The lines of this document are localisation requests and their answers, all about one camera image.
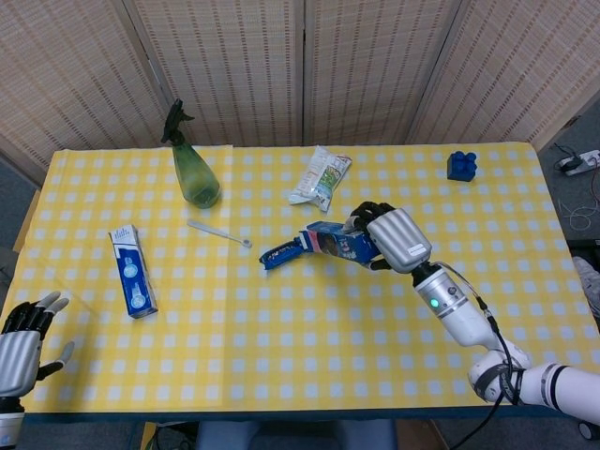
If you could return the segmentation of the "white power strip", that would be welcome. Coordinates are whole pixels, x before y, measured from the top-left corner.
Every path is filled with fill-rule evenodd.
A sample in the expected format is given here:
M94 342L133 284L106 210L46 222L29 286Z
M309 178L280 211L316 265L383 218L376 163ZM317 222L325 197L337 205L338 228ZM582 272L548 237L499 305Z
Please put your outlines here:
M555 169L566 176L592 172L600 165L600 150L591 150L577 156L560 159Z

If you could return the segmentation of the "blue cardboard snack box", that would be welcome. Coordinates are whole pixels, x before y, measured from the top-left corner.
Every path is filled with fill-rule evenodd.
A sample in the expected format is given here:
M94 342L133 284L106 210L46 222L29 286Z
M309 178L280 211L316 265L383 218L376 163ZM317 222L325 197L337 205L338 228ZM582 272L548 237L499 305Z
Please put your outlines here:
M365 232L344 232L342 223L313 222L300 232L299 237L307 252L322 253L363 265L381 254Z

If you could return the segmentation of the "yellow white checked tablecloth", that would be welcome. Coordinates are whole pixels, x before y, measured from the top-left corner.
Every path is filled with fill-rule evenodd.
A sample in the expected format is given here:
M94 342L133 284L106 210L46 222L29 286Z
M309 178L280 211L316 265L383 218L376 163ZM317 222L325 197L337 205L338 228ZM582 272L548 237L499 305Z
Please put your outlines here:
M356 146L327 212L364 201L404 208L432 257L468 279L502 335L535 364L600 373L600 335L535 150L472 144L477 174L449 181L455 146ZM204 147L221 184L200 210L182 197L170 148L53 155L7 296L69 300L44 341L67 366L39 382L29 413L211 413L471 406L482 357L446 333L412 280L306 255L275 271L268 249L321 218L288 195L309 147ZM189 219L248 239L195 230ZM138 232L157 312L132 319L109 233Z

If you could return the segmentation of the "grey white fabric bundle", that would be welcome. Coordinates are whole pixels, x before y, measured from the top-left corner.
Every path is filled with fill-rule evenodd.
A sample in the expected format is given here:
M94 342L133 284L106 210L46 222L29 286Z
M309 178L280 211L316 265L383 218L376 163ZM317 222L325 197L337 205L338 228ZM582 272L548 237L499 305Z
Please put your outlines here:
M600 273L579 256L574 257L573 262L592 315L600 327Z

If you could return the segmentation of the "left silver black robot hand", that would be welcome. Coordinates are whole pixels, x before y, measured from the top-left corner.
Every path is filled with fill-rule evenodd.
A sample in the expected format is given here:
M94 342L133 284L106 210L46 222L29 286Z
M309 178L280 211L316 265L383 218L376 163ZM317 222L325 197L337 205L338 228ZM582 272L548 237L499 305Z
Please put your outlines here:
M55 315L68 305L60 292L12 309L0 330L0 398L22 398L48 376L64 368L74 351L68 342L60 356L40 364L41 349Z

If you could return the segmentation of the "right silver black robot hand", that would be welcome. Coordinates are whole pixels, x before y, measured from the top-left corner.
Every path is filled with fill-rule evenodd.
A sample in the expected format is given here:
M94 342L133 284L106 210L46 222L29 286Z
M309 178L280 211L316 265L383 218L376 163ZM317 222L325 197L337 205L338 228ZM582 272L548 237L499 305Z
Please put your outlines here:
M371 270L409 274L430 258L432 245L411 216L386 202L362 202L346 219L342 231L368 235L382 255L381 260L369 263Z

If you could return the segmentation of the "blue snack wrapper packet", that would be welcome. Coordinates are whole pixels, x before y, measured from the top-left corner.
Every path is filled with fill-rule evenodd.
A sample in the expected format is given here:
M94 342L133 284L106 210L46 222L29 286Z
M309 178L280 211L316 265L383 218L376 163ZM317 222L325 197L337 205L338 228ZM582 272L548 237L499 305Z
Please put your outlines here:
M307 250L301 238L294 237L292 241L266 251L259 258L259 262L265 270L269 271L298 258L306 252Z

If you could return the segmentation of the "woven folding screen panel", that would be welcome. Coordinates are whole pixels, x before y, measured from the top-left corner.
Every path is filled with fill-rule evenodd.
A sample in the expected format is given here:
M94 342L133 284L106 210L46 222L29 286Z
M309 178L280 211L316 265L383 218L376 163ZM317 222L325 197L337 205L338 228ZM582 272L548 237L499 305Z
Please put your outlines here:
M545 147L600 97L600 0L460 0L408 143Z
M303 142L401 144L463 0L305 0Z
M195 144L302 141L304 0L124 0L168 105Z
M153 147L165 115L125 0L0 0L0 159L28 181L59 150Z

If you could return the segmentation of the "black caster wheel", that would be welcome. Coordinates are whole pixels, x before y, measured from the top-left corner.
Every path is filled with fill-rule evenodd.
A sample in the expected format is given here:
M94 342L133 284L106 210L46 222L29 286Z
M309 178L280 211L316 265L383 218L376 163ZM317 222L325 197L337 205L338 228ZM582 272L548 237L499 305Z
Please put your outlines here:
M600 412L594 416L580 419L578 430L587 441L600 441Z

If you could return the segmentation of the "green spray bottle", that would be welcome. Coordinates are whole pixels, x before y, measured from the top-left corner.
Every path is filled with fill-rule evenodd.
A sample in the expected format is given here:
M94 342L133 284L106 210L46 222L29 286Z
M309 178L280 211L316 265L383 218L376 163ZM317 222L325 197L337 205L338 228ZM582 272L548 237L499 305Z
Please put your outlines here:
M164 122L160 141L172 145L174 168L184 199L200 209L208 209L218 200L220 184L210 166L179 129L182 122L192 120L193 117L184 112L183 101L177 98Z

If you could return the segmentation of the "white snack packet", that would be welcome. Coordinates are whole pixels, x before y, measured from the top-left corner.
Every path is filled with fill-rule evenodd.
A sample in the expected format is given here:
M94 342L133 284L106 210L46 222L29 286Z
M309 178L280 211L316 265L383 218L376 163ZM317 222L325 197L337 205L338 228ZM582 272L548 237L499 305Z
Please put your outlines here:
M334 154L324 146L317 145L288 202L291 205L311 203L326 213L335 189L352 163L350 157Z

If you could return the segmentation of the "blue building block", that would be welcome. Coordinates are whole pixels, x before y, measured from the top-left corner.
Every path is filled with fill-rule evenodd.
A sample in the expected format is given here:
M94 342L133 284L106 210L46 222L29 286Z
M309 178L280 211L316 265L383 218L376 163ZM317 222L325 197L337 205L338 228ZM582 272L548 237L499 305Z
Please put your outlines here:
M476 174L476 154L473 152L452 153L446 163L446 177L448 180L471 182Z

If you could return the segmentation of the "white plastic spoon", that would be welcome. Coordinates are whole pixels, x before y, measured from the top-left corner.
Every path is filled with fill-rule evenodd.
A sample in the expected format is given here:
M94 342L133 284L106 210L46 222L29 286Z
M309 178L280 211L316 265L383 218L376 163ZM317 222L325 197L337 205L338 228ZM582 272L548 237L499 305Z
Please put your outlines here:
M252 248L252 242L250 240L235 237L235 236L229 234L228 232L222 231L222 230L214 228L214 227L210 227L210 226L205 225L197 220L189 219L187 221L187 225L195 230L202 231L204 233L209 233L209 234L212 234L215 236L223 237L225 239L234 241L234 242L242 245L244 248Z

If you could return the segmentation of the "blue white toothpaste box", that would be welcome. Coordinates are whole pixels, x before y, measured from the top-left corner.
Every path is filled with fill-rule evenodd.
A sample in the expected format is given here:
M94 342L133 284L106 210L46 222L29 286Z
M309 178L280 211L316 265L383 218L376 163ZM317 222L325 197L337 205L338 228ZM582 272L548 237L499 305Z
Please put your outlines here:
M124 225L109 233L121 281L127 315L140 319L158 311L137 229Z

